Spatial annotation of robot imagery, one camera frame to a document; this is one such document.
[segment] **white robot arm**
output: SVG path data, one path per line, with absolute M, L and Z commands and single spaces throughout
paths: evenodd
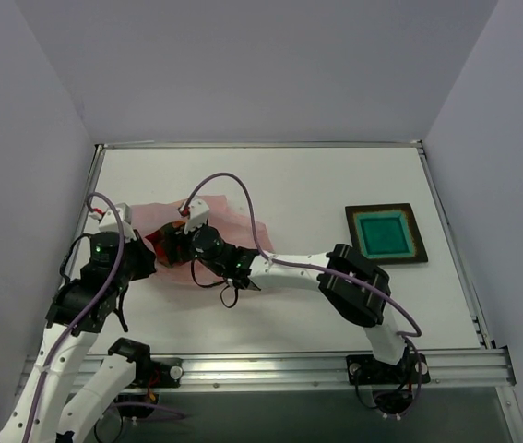
M 116 212 L 108 210 L 99 217 L 100 232 L 90 238 L 90 260 L 81 269 L 81 278 L 68 281 L 54 297 L 42 348 L 18 404 L 0 432 L 0 443 L 80 443 L 123 389 L 133 383 L 142 387 L 148 383 L 154 365 L 149 347 L 120 339 L 101 369 L 66 404 L 80 365 L 105 318 L 114 312 L 125 326 L 121 303 L 129 282 L 147 278 L 155 271 L 154 254 L 131 227 L 129 207 L 118 205 Z M 256 249 L 224 243 L 218 231 L 208 226 L 208 206 L 203 200 L 193 199 L 189 210 L 180 212 L 193 215 L 183 230 L 193 258 L 235 290 L 298 288 L 320 292 L 344 318 L 363 328 L 376 361 L 394 366 L 406 357 L 405 342 L 398 335 L 389 307 L 388 275 L 355 249 L 336 245 L 333 251 L 310 256 L 261 254 Z M 125 242 L 118 260 L 120 232 Z M 285 266 L 285 262 L 299 266 Z M 385 298 L 341 278 L 349 275 Z M 103 293 L 98 301 L 96 293 Z M 179 365 L 158 367 L 179 386 L 183 373 Z

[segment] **white wall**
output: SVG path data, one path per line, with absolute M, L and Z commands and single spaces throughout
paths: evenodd
M 93 148 L 11 0 L 0 0 L 0 427 L 38 344 Z
M 95 141 L 408 141 L 496 0 L 17 3 Z
M 523 410 L 523 2 L 499 1 L 425 141 Z

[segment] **square tile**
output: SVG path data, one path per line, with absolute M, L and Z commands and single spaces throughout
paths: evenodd
M 409 203 L 348 206 L 345 212 L 353 246 L 376 263 L 428 261 Z

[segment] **pink fabric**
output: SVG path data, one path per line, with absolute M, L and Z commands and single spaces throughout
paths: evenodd
M 226 243 L 233 245 L 255 248 L 253 235 L 251 233 L 251 218 L 232 211 L 228 206 L 226 196 L 198 196 L 209 206 L 209 225 L 215 227 Z M 161 226 L 176 222 L 181 219 L 177 208 L 183 201 L 174 203 L 149 203 L 148 205 L 135 205 L 132 207 L 132 226 L 138 230 L 142 237 L 159 230 Z M 261 247 L 266 251 L 273 252 L 273 246 L 267 234 L 264 223 L 256 221 L 257 235 Z M 145 242 L 152 251 L 150 242 Z M 176 268 L 165 268 L 156 263 L 157 276 L 167 281 L 193 285 L 189 264 Z M 212 272 L 207 270 L 201 263 L 196 263 L 197 281 L 206 284 L 217 281 Z

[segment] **metal edge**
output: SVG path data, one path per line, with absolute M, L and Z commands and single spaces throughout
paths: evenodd
M 514 389 L 503 386 L 497 387 L 496 391 L 513 443 L 523 443 L 523 416 L 519 410 Z
M 156 142 L 153 140 L 106 143 L 107 150 L 183 150 L 183 149 L 267 149 L 267 148 L 419 148 L 419 141 L 293 141 L 293 142 Z
M 454 260 L 454 266 L 456 267 L 456 271 L 458 273 L 458 279 L 460 281 L 460 285 L 462 286 L 462 292 L 465 295 L 466 304 L 468 305 L 468 309 L 469 309 L 470 313 L 474 317 L 473 321 L 481 329 L 480 335 L 483 340 L 484 346 L 487 349 L 491 349 L 491 348 L 493 348 L 492 338 L 491 338 L 491 334 L 489 333 L 489 329 L 487 327 L 486 320 L 484 319 L 484 314 L 482 313 L 481 302 L 478 298 L 478 295 L 476 294 L 472 280 L 469 277 L 468 270 L 467 270 L 467 267 L 465 266 L 464 259 L 459 252 L 458 244 L 456 242 L 455 236 L 453 235 L 451 225 L 447 219 L 444 205 L 441 201 L 441 198 L 439 197 L 439 194 L 437 193 L 437 189 L 434 184 L 434 179 L 432 178 L 431 171 L 429 170 L 429 165 L 427 164 L 426 155 L 424 153 L 420 153 L 419 157 L 421 159 L 421 165 L 422 165 L 423 171 L 425 172 L 425 177 L 427 178 L 427 183 L 429 184 L 429 188 L 430 188 L 432 196 L 434 198 L 434 203 L 435 203 L 435 207 L 437 209 L 437 214 L 442 223 L 442 229 L 444 230 L 444 235 L 446 236 L 447 245 L 449 246 L 450 254 L 452 256 L 452 259 Z
M 87 177 L 87 184 L 85 186 L 85 192 L 83 194 L 83 205 L 80 210 L 80 213 L 78 214 L 77 228 L 75 229 L 75 235 L 73 236 L 73 239 L 77 238 L 85 230 L 85 224 L 87 223 L 87 218 L 89 216 L 89 209 L 85 205 L 85 198 L 89 193 L 93 192 L 97 188 L 97 182 L 101 173 L 101 167 L 103 166 L 104 157 L 105 148 L 103 147 L 103 145 L 97 145 L 97 148 L 95 149 L 95 156 L 93 157 L 93 163 L 91 164 L 91 167 L 89 169 L 89 176 Z M 68 260 L 68 264 L 65 268 L 65 272 L 67 275 L 70 275 L 70 272 L 75 266 L 75 262 L 77 261 L 77 253 L 78 248 L 75 250 L 73 255 Z
M 345 361 L 347 354 L 174 355 L 183 358 L 184 377 L 178 392 L 350 389 Z M 432 376 L 432 383 L 425 386 L 427 389 L 513 384 L 513 372 L 505 350 L 431 351 L 426 354 Z M 89 381 L 104 357 L 94 355 L 83 362 L 73 391 L 78 391 Z M 158 361 L 166 356 L 152 355 L 152 358 Z M 29 360 L 21 386 L 32 368 L 33 361 Z

